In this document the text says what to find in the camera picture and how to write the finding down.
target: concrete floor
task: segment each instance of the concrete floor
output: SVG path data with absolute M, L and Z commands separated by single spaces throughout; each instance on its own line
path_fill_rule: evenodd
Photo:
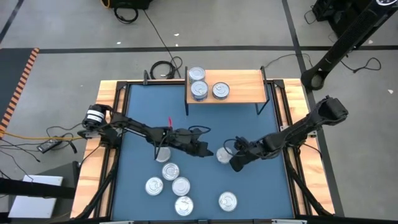
M 303 14 L 315 0 L 288 0 L 301 46 L 329 46 L 331 29 L 326 22 L 305 23 Z M 17 0 L 0 1 L 0 28 L 6 23 Z M 283 45 L 293 46 L 281 1 L 275 0 L 155 0 L 148 15 L 165 43 L 179 46 Z M 372 37 L 372 45 L 397 45 L 398 14 Z M 113 12 L 98 0 L 29 0 L 22 4 L 0 47 L 39 47 L 41 49 L 161 47 L 153 27 L 140 12 L 132 25 L 119 23 Z M 316 63 L 325 52 L 303 52 Z M 174 52 L 184 66 L 208 69 L 254 69 L 294 51 L 203 51 Z M 362 67 L 368 58 L 377 57 L 382 70 L 363 70 L 356 74 L 339 64 L 314 93 L 338 97 L 348 108 L 349 118 L 325 128 L 326 141 L 344 212 L 347 217 L 398 220 L 398 177 L 393 135 L 398 126 L 396 85 L 397 51 L 357 51 L 344 61 Z M 39 54 L 29 81 L 8 127 L 10 133 L 43 136 L 53 125 L 64 127 L 81 122 L 87 107 L 95 102 L 101 80 L 138 79 L 144 69 L 159 60 L 169 60 L 166 52 Z M 295 57 L 273 63 L 269 78 L 299 78 Z M 6 138 L 13 143 L 22 143 Z M 35 174 L 83 158 L 85 142 L 71 149 L 37 154 L 41 163 L 19 151 L 7 151 L 29 174 Z M 8 158 L 0 156 L 0 169 L 14 179 L 23 173 Z M 0 211 L 6 210 L 0 199 Z

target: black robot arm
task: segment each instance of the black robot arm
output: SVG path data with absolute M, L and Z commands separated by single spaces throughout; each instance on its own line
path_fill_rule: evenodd
M 106 122 L 106 112 L 109 111 L 111 121 Z M 78 134 L 85 138 L 91 138 L 93 134 L 98 133 L 101 136 L 100 144 L 110 147 L 118 147 L 120 143 L 120 134 L 123 132 L 134 133 L 142 136 L 146 141 L 157 147 L 170 146 L 186 152 L 191 156 L 212 156 L 213 153 L 207 149 L 207 142 L 199 141 L 201 134 L 207 133 L 198 128 L 176 129 L 172 127 L 149 127 L 136 120 L 128 118 L 121 113 L 113 111 L 112 107 L 107 105 L 91 105 L 88 108 L 86 116 L 82 121 L 85 130 Z
M 306 117 L 279 133 L 268 134 L 252 142 L 236 137 L 234 147 L 238 152 L 229 163 L 236 172 L 239 172 L 244 165 L 258 158 L 273 159 L 288 146 L 302 145 L 308 133 L 320 129 L 324 124 L 336 125 L 344 121 L 347 115 L 347 109 L 338 99 L 327 96 L 319 101 Z

